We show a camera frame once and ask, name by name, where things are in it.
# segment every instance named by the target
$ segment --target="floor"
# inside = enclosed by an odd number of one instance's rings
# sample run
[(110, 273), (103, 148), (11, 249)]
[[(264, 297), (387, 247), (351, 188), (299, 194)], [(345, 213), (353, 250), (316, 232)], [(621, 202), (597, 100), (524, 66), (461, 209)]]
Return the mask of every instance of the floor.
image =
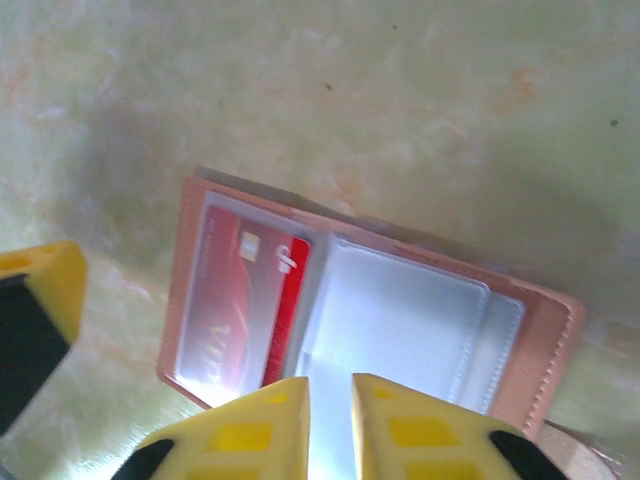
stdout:
[(19, 478), (109, 478), (198, 410), (154, 362), (199, 164), (582, 298), (550, 418), (640, 478), (636, 0), (0, 4), (0, 250), (91, 266), (81, 341), (0, 441)]

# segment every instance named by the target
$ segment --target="red credit card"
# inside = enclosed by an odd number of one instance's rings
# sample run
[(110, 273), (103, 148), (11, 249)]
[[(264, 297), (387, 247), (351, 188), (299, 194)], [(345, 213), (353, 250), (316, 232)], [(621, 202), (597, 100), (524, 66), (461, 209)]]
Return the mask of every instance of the red credit card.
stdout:
[(309, 243), (206, 204), (198, 241), (176, 372), (180, 381), (207, 397), (220, 387), (242, 395), (278, 380)]

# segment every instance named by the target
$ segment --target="wallet stitching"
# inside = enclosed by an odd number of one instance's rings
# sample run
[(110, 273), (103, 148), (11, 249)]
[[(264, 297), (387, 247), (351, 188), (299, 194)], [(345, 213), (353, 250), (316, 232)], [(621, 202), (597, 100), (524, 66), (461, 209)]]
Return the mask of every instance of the wallet stitching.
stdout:
[(562, 332), (560, 332), (560, 338), (556, 342), (556, 348), (553, 351), (551, 358), (549, 359), (549, 363), (548, 363), (547, 369), (545, 370), (545, 374), (542, 377), (542, 380), (540, 381), (540, 385), (538, 386), (538, 391), (536, 392), (536, 395), (533, 398), (533, 405), (531, 406), (531, 410), (529, 411), (529, 414), (525, 419), (524, 428), (522, 429), (524, 433), (527, 433), (531, 429), (531, 425), (533, 424), (533, 420), (535, 419), (535, 416), (536, 416), (536, 411), (540, 407), (540, 402), (542, 401), (542, 395), (544, 395), (547, 385), (549, 384), (549, 381), (551, 380), (551, 376), (553, 375), (553, 372), (555, 370), (558, 357), (562, 353), (562, 350), (564, 350), (567, 340), (569, 339), (569, 330), (571, 330), (571, 325), (573, 323), (574, 317), (569, 308), (567, 308), (567, 311), (568, 311), (567, 321), (564, 324), (564, 327), (562, 328)]
[(507, 357), (513, 348), (513, 342), (516, 334), (518, 333), (518, 327), (520, 327), (520, 322), (518, 321), (517, 315), (511, 315), (511, 329), (509, 330), (509, 335), (507, 337), (507, 341), (505, 346), (502, 348), (502, 352), (500, 353), (500, 357), (498, 358), (498, 362), (493, 370), (493, 375), (491, 376), (491, 380), (489, 382), (489, 386), (487, 387), (487, 391), (484, 394), (484, 399), (482, 401), (481, 411), (486, 411), (489, 408), (489, 403), (493, 399), (493, 394), (495, 394), (496, 386), (498, 385), (498, 380), (500, 375), (504, 372), (504, 366), (507, 363)]
[[(405, 252), (408, 255), (412, 255), (415, 258), (419, 258), (419, 259), (424, 259), (424, 260), (428, 260), (429, 262), (432, 262), (436, 265), (439, 266), (444, 266), (444, 262), (442, 262), (441, 260), (435, 259), (435, 258), (429, 258), (426, 257), (424, 255), (420, 255), (418, 253), (414, 253), (414, 252), (410, 252), (408, 250), (402, 249), (397, 247), (398, 250), (401, 250), (402, 252)], [(486, 273), (483, 273), (482, 271), (477, 271), (474, 270), (472, 268), (469, 267), (465, 267), (464, 265), (454, 265), (454, 266), (450, 266), (448, 267), (450, 271), (454, 271), (458, 274), (461, 275), (466, 275), (469, 276), (469, 274), (473, 275), (473, 278), (481, 278), (486, 280), (492, 280), (492, 277)], [(563, 328), (562, 328), (562, 332), (560, 333), (560, 338), (558, 338), (558, 341), (556, 342), (556, 348), (554, 349), (553, 353), (551, 354), (551, 358), (549, 359), (549, 363), (547, 364), (547, 368), (545, 370), (545, 374), (542, 376), (542, 379), (540, 380), (540, 384), (538, 386), (538, 390), (536, 391), (536, 394), (533, 397), (533, 403), (531, 405), (531, 409), (529, 410), (529, 413), (527, 414), (525, 421), (524, 421), (524, 426), (522, 428), (522, 432), (523, 433), (528, 433), (528, 431), (531, 429), (531, 426), (533, 425), (533, 421), (535, 420), (537, 413), (538, 413), (538, 409), (540, 408), (540, 402), (542, 401), (542, 396), (544, 395), (546, 389), (547, 389), (547, 385), (549, 384), (551, 377), (553, 376), (553, 373), (555, 371), (556, 368), (556, 364), (558, 361), (558, 357), (560, 356), (560, 354), (562, 353), (562, 350), (564, 350), (567, 340), (569, 338), (569, 330), (571, 330), (571, 326), (573, 325), (573, 321), (574, 321), (574, 316), (573, 316), (573, 311), (572, 309), (568, 306), (565, 305), (561, 302), (559, 302), (558, 300), (556, 300), (555, 298), (549, 297), (548, 295), (544, 295), (538, 291), (535, 290), (530, 290), (527, 288), (523, 288), (519, 285), (514, 285), (513, 283), (509, 284), (511, 287), (515, 288), (516, 290), (520, 290), (522, 292), (527, 292), (529, 294), (534, 295), (535, 297), (538, 298), (544, 298), (546, 300), (549, 300), (551, 302), (553, 302), (554, 305), (562, 308), (563, 310), (565, 310), (565, 312), (567, 313), (567, 321), (565, 322)]]

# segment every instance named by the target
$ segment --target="wallet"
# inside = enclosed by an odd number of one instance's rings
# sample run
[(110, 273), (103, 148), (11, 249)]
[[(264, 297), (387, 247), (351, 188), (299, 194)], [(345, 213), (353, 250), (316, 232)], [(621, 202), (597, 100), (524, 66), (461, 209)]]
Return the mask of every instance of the wallet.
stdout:
[(310, 471), (349, 478), (352, 373), (535, 438), (584, 319), (568, 295), (199, 168), (183, 187), (157, 371), (205, 408), (308, 377)]

